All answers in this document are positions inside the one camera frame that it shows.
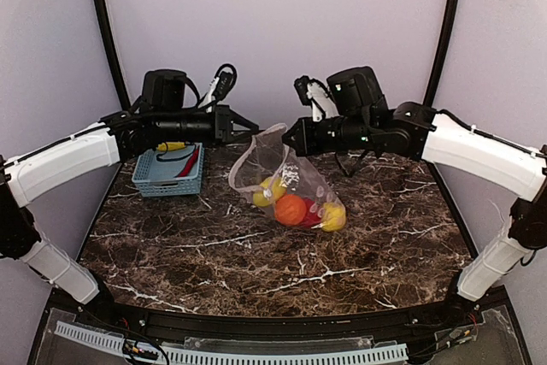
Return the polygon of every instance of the red object in basket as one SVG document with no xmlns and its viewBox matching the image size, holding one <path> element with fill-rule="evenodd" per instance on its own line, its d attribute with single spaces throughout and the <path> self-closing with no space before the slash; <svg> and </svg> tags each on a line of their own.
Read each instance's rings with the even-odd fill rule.
<svg viewBox="0 0 547 365">
<path fill-rule="evenodd" d="M 180 173 L 176 175 L 176 177 L 186 177 L 190 171 L 191 168 L 194 167 L 194 164 L 196 164 L 197 158 L 199 157 L 199 146 L 196 146 L 196 149 L 193 153 L 191 153 L 190 158 L 186 162 L 185 167 L 182 169 Z"/>
<path fill-rule="evenodd" d="M 319 207 L 315 204 L 315 201 L 309 198 L 304 198 L 304 202 L 306 203 L 306 216 L 299 225 L 309 228 L 321 223 L 321 218 L 317 215 Z M 315 212 L 311 211 L 313 206 L 315 206 Z"/>
</svg>

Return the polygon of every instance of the yellow object in basket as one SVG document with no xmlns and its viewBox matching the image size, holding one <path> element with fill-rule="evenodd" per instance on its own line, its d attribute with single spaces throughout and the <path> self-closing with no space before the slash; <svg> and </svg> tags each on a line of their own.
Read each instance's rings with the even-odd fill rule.
<svg viewBox="0 0 547 365">
<path fill-rule="evenodd" d="M 338 231 L 345 226 L 345 207 L 342 204 L 324 203 L 321 217 L 321 229 L 328 233 Z"/>
<path fill-rule="evenodd" d="M 172 142 L 172 143 L 161 143 L 157 146 L 157 151 L 176 151 L 182 150 L 186 147 L 185 143 L 181 142 Z"/>
<path fill-rule="evenodd" d="M 257 191 L 253 194 L 253 204 L 255 206 L 267 207 L 268 205 L 272 205 L 285 195 L 287 189 L 282 186 L 281 179 L 279 177 L 276 178 L 272 186 L 270 187 L 271 181 L 272 177 L 268 177 L 262 183 L 260 183 L 260 187 L 262 187 L 264 190 Z"/>
</svg>

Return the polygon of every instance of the plastic bag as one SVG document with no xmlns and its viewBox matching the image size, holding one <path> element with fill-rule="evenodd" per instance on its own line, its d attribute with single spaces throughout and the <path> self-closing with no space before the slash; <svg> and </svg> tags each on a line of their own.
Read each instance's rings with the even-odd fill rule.
<svg viewBox="0 0 547 365">
<path fill-rule="evenodd" d="M 344 205 L 308 159 L 282 143 L 286 129 L 277 124 L 253 136 L 230 170 L 229 185 L 286 226 L 327 232 L 343 228 Z"/>
</svg>

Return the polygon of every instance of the marble tabletop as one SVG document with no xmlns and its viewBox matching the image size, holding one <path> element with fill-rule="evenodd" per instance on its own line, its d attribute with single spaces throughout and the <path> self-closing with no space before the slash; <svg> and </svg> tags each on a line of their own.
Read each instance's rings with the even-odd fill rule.
<svg viewBox="0 0 547 365">
<path fill-rule="evenodd" d="M 317 316 L 439 301 L 470 262 L 423 163 L 368 158 L 352 179 L 310 161 L 344 203 L 337 233 L 283 227 L 227 183 L 245 150 L 205 151 L 199 196 L 142 198 L 121 169 L 80 262 L 117 302 L 203 315 Z"/>
</svg>

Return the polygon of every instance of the lavender wall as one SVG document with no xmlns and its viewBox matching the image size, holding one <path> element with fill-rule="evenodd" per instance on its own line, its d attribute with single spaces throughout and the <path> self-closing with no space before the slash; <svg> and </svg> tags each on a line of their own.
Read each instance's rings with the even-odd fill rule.
<svg viewBox="0 0 547 365">
<path fill-rule="evenodd" d="M 0 0 L 0 152 L 23 154 L 119 109 L 92 0 Z M 39 198 L 40 228 L 75 256 L 112 178 L 99 170 Z M 26 363 L 50 287 L 0 261 L 0 363 Z"/>
<path fill-rule="evenodd" d="M 229 103 L 268 127 L 308 110 L 295 78 L 368 64 L 392 105 L 422 99 L 445 0 L 108 0 L 130 93 L 150 67 L 184 69 L 205 91 L 233 62 Z"/>
<path fill-rule="evenodd" d="M 521 144 L 547 144 L 547 0 L 460 0 L 435 105 Z M 456 170 L 443 176 L 482 249 L 507 218 L 515 196 Z M 547 253 L 517 266 L 503 282 L 515 306 L 533 363 L 547 350 Z"/>
</svg>

